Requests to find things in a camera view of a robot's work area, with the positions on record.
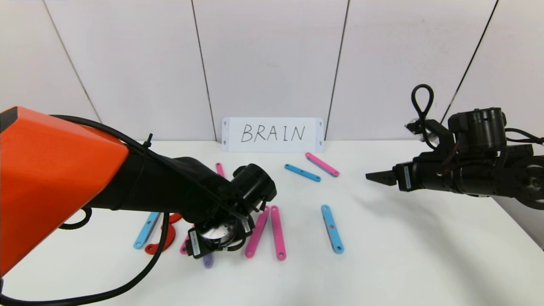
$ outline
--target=table surface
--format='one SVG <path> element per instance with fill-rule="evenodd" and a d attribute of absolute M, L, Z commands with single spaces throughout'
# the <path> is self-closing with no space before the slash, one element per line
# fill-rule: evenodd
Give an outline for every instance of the table surface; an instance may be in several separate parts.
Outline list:
<path fill-rule="evenodd" d="M 274 253 L 268 222 L 252 259 L 216 252 L 215 264 L 179 253 L 190 224 L 135 288 L 100 305 L 542 305 L 544 252 L 491 198 L 436 191 L 404 193 L 365 179 L 411 160 L 417 141 L 326 142 L 316 154 L 226 153 L 215 142 L 153 142 L 169 157 L 191 156 L 232 178 L 255 163 L 273 178 L 287 258 Z M 317 183 L 283 168 L 319 174 Z M 345 252 L 332 251 L 320 207 L 330 205 Z M 57 230 L 4 278 L 4 294 L 69 298 L 116 288 L 151 256 L 132 247 L 148 213 L 95 209 L 81 229 Z M 159 226 L 151 242 L 159 238 Z"/>

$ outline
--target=white wall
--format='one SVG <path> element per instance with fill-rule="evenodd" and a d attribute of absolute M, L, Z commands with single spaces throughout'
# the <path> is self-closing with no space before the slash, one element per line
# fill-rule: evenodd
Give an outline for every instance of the white wall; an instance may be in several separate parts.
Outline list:
<path fill-rule="evenodd" d="M 135 139 L 215 139 L 190 0 L 46 4 L 104 124 Z"/>
<path fill-rule="evenodd" d="M 507 127 L 544 136 L 544 2 L 500 0 L 448 116 L 474 108 L 501 107 Z M 510 138 L 522 138 L 510 134 Z M 533 145 L 536 154 L 544 148 Z M 496 198 L 544 247 L 544 211 Z"/>
<path fill-rule="evenodd" d="M 327 120 L 347 4 L 194 2 L 218 139 L 224 117 Z"/>
<path fill-rule="evenodd" d="M 351 1 L 327 140 L 410 139 L 410 95 L 435 93 L 429 118 L 451 102 L 495 0 Z M 423 109 L 428 101 L 418 92 Z"/>
<path fill-rule="evenodd" d="M 42 1 L 0 1 L 0 112 L 98 120 Z"/>

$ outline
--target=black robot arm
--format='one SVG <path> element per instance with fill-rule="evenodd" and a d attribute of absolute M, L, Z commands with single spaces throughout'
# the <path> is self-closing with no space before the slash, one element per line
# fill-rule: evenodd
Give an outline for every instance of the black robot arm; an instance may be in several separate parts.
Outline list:
<path fill-rule="evenodd" d="M 250 212 L 264 210 L 264 203 L 277 194 L 274 181 L 255 164 L 239 167 L 228 181 L 194 158 L 161 158 L 169 167 L 154 159 L 143 166 L 142 157 L 130 152 L 110 184 L 86 207 L 180 213 L 195 225 L 188 233 L 188 255 L 200 258 L 242 247 L 255 227 Z M 198 252 L 192 246 L 199 246 Z"/>
<path fill-rule="evenodd" d="M 415 90 L 418 88 L 432 92 L 427 85 Z M 519 130 L 505 129 L 506 117 L 500 108 L 454 114 L 448 120 L 449 129 L 416 110 L 419 119 L 406 127 L 426 139 L 436 138 L 438 146 L 428 143 L 432 152 L 423 152 L 390 171 L 369 173 L 367 179 L 389 186 L 398 183 L 399 189 L 407 192 L 433 189 L 516 198 L 524 205 L 544 210 L 544 156 L 533 156 L 531 144 L 506 144 L 505 132 Z M 523 131 L 521 134 L 529 138 L 518 142 L 542 143 L 542 138 Z"/>

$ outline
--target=label sticker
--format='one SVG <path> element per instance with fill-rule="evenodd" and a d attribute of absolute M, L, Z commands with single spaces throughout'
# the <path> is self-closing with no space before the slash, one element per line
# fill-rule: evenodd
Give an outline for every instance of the label sticker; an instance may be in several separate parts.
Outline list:
<path fill-rule="evenodd" d="M 191 231 L 189 233 L 189 236 L 191 236 L 191 245 L 193 246 L 193 256 L 198 256 L 200 254 L 200 246 L 199 246 L 199 240 L 196 237 L 196 232 Z"/>
<path fill-rule="evenodd" d="M 249 228 L 249 223 L 247 220 L 242 220 L 242 225 L 244 226 L 245 232 L 249 232 L 251 229 Z"/>
<path fill-rule="evenodd" d="M 412 188 L 412 183 L 410 182 L 410 170 L 408 166 L 404 166 L 404 179 L 406 180 L 406 189 Z"/>

